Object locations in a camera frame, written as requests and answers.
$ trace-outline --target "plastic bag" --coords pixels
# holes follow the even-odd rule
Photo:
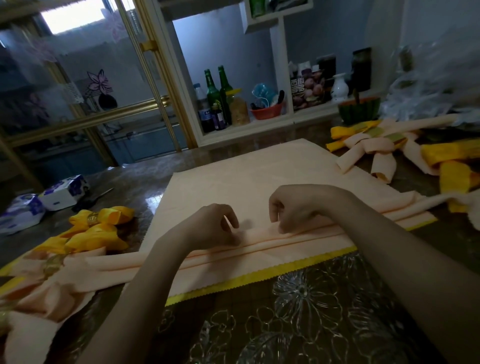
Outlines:
[[[453,106],[480,106],[480,26],[403,47],[396,56],[402,70],[380,106],[383,118],[423,119],[445,115]]]

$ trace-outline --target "table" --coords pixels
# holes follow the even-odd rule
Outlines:
[[[93,194],[111,187],[95,210],[124,205],[134,221],[120,229],[128,251],[138,250],[174,172],[305,138],[330,142],[332,121],[290,126],[234,144],[199,148],[108,169],[89,176]],[[438,177],[424,175],[402,155],[392,187],[439,193]],[[371,156],[359,167],[370,171]],[[438,250],[480,273],[480,234],[462,214],[435,208],[439,221],[415,230]],[[0,244],[4,265],[69,228],[70,209],[44,218]],[[122,286],[97,292],[57,333],[48,363],[74,363],[118,299]],[[180,302],[164,310],[147,358],[150,363],[415,363],[444,362],[395,295],[358,252],[273,279]]]

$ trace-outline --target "forearm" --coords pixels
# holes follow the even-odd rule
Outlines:
[[[78,363],[142,363],[170,286],[188,254],[185,237],[167,232],[120,296]]]
[[[450,362],[478,358],[480,277],[357,198],[330,211]]]

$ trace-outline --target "green glass bottle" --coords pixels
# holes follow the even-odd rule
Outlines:
[[[232,97],[227,97],[226,92],[233,90],[233,87],[230,86],[227,80],[227,75],[225,74],[225,70],[223,66],[218,66],[218,73],[220,74],[220,84],[222,88],[220,89],[220,95],[222,97],[222,101],[225,104],[225,122],[228,125],[232,124],[232,115],[230,113],[230,108],[228,107],[230,105],[230,101]]]
[[[214,104],[217,104],[220,106],[220,111],[223,114],[223,118],[225,119],[225,109],[224,109],[224,104],[222,103],[222,96],[220,94],[220,91],[217,90],[215,87],[215,84],[213,83],[213,78],[212,74],[210,73],[210,70],[207,69],[205,70],[205,79],[207,80],[207,100],[208,103],[210,104],[210,107],[212,108]]]

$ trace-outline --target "glass door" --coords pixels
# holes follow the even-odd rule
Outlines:
[[[39,178],[45,185],[186,148],[133,1],[48,3],[0,2],[4,154],[37,177],[68,160]],[[85,155],[98,161],[86,170]]]

